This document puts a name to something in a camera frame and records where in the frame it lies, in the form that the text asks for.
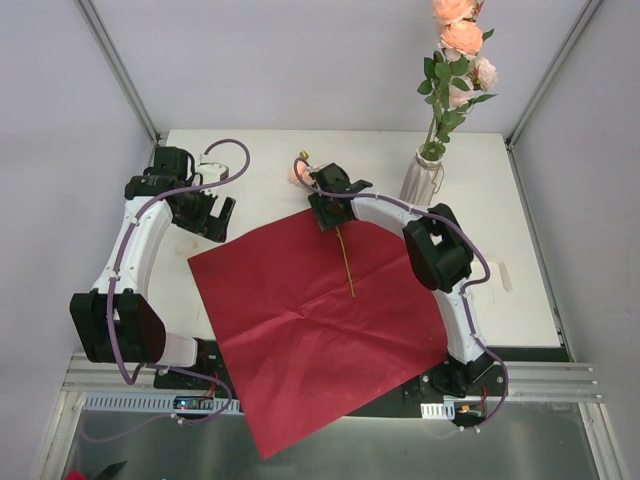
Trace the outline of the peach artificial flower stem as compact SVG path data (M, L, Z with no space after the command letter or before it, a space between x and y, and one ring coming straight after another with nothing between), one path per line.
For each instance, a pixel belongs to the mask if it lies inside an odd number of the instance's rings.
M432 13L438 33L435 50L447 48L471 58L482 56L485 41L494 33L478 26L483 6L482 1L434 1Z

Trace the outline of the dark red wrapping paper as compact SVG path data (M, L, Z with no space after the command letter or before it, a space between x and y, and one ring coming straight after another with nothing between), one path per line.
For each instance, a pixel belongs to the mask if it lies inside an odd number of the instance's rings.
M352 221L335 231L310 211L192 257L189 267L259 454L268 458L329 423L316 408L278 407L311 378L357 373L394 388L444 360L433 294L414 276L404 240Z

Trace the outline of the pink artificial flower stem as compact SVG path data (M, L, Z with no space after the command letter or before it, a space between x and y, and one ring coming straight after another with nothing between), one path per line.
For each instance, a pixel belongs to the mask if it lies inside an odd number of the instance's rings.
M477 104L495 97L490 90L498 81L497 68L485 57L471 58L452 49L435 50L423 60L424 80L417 88L431 107L432 119L419 154L439 161L450 136Z

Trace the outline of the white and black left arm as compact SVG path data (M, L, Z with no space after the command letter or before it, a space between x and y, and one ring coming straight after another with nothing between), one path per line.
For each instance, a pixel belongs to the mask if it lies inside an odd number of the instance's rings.
M151 166L129 180L109 260L91 289L70 301L89 361L177 367L177 377L191 389L209 382L212 367L201 358L201 341L167 331L149 304L148 284L170 226L225 242L235 201L223 199L218 215L212 210L220 201L215 184L228 176L225 165L194 158L178 147L159 147Z

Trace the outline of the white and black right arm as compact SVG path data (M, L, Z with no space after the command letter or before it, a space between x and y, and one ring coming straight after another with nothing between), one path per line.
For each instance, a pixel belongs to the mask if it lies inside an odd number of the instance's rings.
M295 167L309 210L189 262L240 396L367 400L419 373L445 395L481 388L479 252L452 210L377 195L336 164Z

